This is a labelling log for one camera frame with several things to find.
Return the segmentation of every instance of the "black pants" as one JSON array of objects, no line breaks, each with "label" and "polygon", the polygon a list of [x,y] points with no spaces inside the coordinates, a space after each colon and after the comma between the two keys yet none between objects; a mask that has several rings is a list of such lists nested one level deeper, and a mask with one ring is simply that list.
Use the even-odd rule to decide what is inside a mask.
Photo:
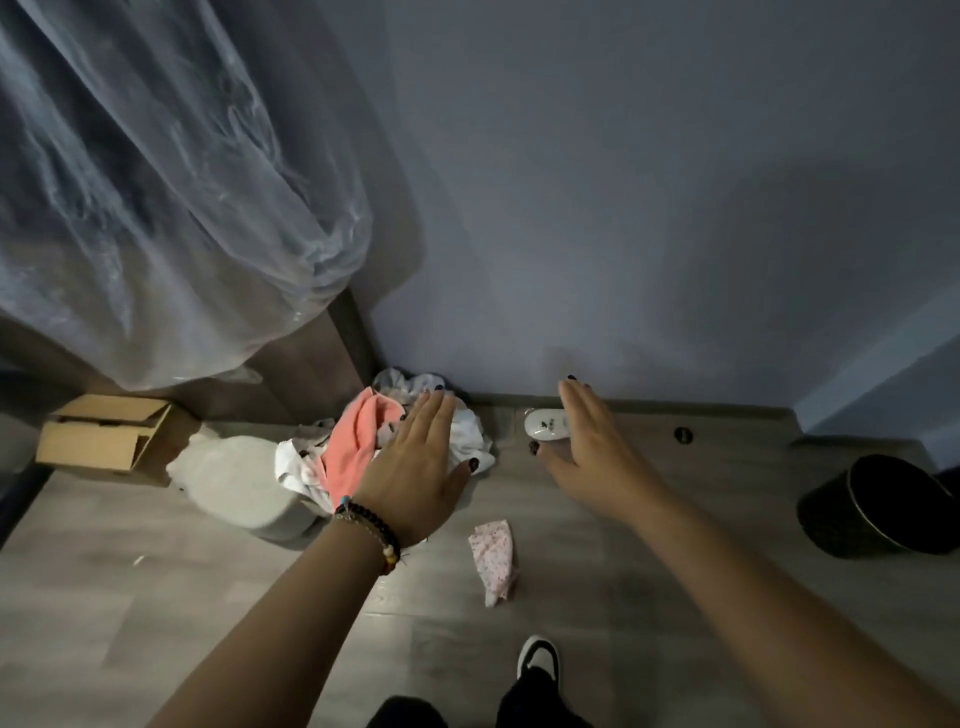
[{"label": "black pants", "polygon": [[[529,667],[500,701],[496,728],[589,728],[589,723],[571,713],[560,699],[557,684],[539,667]],[[426,700],[394,696],[380,706],[367,728],[446,728],[446,721]]]}]

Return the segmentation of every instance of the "hand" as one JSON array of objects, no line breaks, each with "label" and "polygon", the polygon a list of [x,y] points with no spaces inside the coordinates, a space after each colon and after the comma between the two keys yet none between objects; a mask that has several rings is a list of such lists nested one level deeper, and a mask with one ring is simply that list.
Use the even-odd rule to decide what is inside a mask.
[{"label": "hand", "polygon": [[560,382],[570,422],[574,462],[548,443],[537,458],[570,496],[603,516],[629,523],[651,489],[665,487],[660,475],[624,441],[607,405],[579,381]]},{"label": "hand", "polygon": [[451,392],[420,395],[396,437],[367,466],[353,495],[394,530],[401,547],[418,544],[440,528],[467,485],[469,462],[446,472],[456,406]]}]

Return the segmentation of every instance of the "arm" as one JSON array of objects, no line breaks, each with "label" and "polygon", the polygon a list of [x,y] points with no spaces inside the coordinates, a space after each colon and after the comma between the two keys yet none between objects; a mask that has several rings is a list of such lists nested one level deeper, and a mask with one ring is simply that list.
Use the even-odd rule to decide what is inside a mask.
[{"label": "arm", "polygon": [[671,491],[626,445],[588,387],[565,381],[561,396],[575,462],[551,448],[540,448],[538,458],[565,491],[646,542],[783,724],[960,725],[960,712],[939,693]]},{"label": "arm", "polygon": [[[364,472],[354,496],[402,546],[439,528],[463,492],[468,463],[446,474],[456,398],[421,397]],[[358,523],[331,522],[187,677],[150,728],[305,726],[353,621],[384,566]]]}]

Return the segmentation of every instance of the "leg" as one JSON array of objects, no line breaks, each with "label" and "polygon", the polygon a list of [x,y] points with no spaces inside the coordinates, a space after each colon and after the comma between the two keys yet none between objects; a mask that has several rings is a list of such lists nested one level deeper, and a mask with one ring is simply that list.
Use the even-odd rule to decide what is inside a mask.
[{"label": "leg", "polygon": [[418,697],[394,695],[380,706],[367,728],[404,728],[416,725],[419,728],[446,728],[443,717],[426,700]]},{"label": "leg", "polygon": [[500,701],[496,728],[589,728],[560,697],[560,658],[550,641],[531,637],[520,651],[517,680]]}]

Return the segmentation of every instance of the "cardboard box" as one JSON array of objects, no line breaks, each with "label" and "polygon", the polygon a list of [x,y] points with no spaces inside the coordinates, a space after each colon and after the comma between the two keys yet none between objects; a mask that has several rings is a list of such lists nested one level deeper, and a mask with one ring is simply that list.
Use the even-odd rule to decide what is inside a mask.
[{"label": "cardboard box", "polygon": [[83,395],[51,415],[36,462],[85,477],[166,486],[200,421],[167,400]]}]

